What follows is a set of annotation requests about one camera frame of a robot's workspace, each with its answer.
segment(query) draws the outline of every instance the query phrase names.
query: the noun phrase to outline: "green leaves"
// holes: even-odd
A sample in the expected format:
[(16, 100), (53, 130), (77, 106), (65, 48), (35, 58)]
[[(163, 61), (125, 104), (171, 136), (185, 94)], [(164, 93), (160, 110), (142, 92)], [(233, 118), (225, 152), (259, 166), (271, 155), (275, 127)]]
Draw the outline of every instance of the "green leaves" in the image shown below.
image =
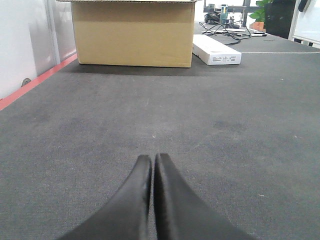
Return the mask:
[(265, 22), (265, 4), (272, 3), (273, 0), (260, 0), (256, 1), (255, 4), (258, 7), (262, 7), (255, 11), (254, 13), (250, 14), (250, 18), (255, 19), (256, 22)]

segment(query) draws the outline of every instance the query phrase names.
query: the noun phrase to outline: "black cable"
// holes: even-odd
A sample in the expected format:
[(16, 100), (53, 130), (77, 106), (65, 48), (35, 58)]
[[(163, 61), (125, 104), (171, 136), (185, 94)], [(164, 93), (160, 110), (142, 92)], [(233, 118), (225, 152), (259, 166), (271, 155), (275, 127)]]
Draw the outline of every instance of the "black cable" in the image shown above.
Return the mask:
[[(239, 20), (239, 21), (235, 21), (233, 22), (232, 24), (235, 24), (235, 23), (243, 23), (244, 21), (242, 20)], [(227, 29), (226, 29), (226, 26), (229, 25), (230, 23), (227, 23), (227, 24), (216, 24), (214, 26), (212, 26), (211, 28), (207, 28), (202, 22), (199, 22), (199, 25), (202, 26), (205, 31), (202, 33), (206, 36), (209, 36), (209, 37), (212, 37), (212, 36), (215, 36), (216, 34), (222, 34), (222, 35), (225, 35), (227, 37), (231, 37), (232, 39), (236, 40), (235, 42), (230, 42), (230, 43), (227, 43), (225, 45), (235, 45), (235, 44), (239, 44), (241, 42), (241, 40), (244, 40), (244, 39), (250, 39), (251, 38), (251, 32), (249, 31), (249, 29), (247, 28), (247, 26), (245, 27), (246, 28), (246, 31), (248, 32), (248, 34), (244, 34), (242, 35), (242, 37), (239, 37), (239, 34), (238, 33), (233, 33), (233, 32), (229, 32)], [(223, 32), (217, 32), (220, 28), (223, 28)]]

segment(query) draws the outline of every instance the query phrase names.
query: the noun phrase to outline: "brown cardboard box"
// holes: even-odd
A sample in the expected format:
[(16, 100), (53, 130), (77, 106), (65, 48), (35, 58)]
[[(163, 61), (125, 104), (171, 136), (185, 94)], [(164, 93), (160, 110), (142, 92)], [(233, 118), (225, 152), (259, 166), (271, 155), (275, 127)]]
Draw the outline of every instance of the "brown cardboard box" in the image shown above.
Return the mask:
[(71, 2), (81, 64), (189, 68), (195, 0)]

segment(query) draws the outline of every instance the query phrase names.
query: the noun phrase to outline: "white product box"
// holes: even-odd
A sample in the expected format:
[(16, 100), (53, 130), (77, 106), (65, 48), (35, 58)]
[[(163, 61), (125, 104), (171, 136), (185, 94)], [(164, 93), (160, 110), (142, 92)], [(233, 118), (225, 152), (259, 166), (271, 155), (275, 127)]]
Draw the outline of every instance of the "white product box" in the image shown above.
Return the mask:
[(193, 35), (192, 53), (208, 65), (229, 65), (241, 62), (241, 52), (203, 34)]

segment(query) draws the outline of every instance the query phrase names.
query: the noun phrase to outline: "gray carpet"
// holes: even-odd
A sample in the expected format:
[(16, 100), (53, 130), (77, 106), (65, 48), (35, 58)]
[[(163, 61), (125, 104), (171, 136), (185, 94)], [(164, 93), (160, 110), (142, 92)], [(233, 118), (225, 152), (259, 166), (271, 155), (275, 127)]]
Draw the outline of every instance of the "gray carpet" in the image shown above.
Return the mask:
[[(234, 48), (317, 50), (271, 36)], [(318, 240), (319, 66), (317, 53), (244, 53), (235, 66), (193, 57), (190, 69), (74, 61), (0, 111), (1, 239), (61, 236), (110, 199), (138, 155), (166, 152), (247, 233)], [(149, 222), (155, 240), (152, 205)]]

